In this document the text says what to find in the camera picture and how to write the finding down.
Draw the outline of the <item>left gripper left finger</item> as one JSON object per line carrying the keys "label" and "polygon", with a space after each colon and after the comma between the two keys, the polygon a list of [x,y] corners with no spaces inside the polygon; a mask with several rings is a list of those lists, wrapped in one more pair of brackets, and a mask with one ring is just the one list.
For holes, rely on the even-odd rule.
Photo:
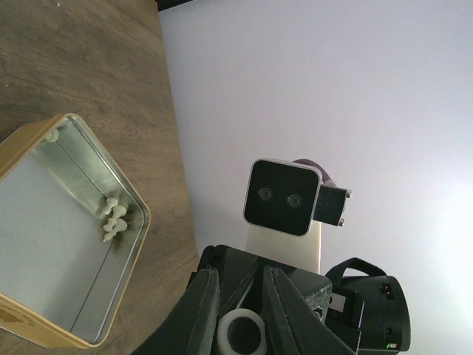
{"label": "left gripper left finger", "polygon": [[218,270],[197,273],[162,325],[134,354],[210,354],[220,308]]}

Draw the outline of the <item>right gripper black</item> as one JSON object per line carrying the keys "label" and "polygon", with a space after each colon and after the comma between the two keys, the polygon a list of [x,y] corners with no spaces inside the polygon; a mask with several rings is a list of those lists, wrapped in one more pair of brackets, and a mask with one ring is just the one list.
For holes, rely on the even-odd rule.
{"label": "right gripper black", "polygon": [[325,326],[352,350],[358,350],[364,301],[356,291],[334,285],[320,274],[224,245],[207,246],[197,268],[218,270],[221,317],[243,307],[257,313],[265,322],[262,313],[265,266],[283,270]]}

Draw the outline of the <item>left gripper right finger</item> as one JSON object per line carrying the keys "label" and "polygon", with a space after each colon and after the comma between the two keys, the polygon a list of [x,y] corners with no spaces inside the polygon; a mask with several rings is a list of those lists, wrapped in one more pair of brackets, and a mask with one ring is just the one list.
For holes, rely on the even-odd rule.
{"label": "left gripper right finger", "polygon": [[262,313],[274,354],[355,353],[315,315],[280,268],[264,268]]}

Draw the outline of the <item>white chess piece hollow base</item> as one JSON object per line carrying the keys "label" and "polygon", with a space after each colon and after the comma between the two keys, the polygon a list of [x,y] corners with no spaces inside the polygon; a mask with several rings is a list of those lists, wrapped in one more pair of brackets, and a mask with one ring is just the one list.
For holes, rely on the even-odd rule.
{"label": "white chess piece hollow base", "polygon": [[265,355],[268,350],[265,322],[247,308],[229,311],[220,319],[216,341],[217,353],[223,355]]}

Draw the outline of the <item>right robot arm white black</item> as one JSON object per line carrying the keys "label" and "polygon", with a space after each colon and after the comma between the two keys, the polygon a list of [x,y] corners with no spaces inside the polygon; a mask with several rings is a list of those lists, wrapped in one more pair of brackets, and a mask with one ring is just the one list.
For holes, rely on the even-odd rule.
{"label": "right robot arm white black", "polygon": [[398,354],[409,350],[409,311],[399,282],[359,258],[348,259],[320,275],[219,245],[204,249],[197,268],[218,271],[219,315],[223,316],[237,308],[262,313],[265,266],[283,271],[311,311],[359,354]]}

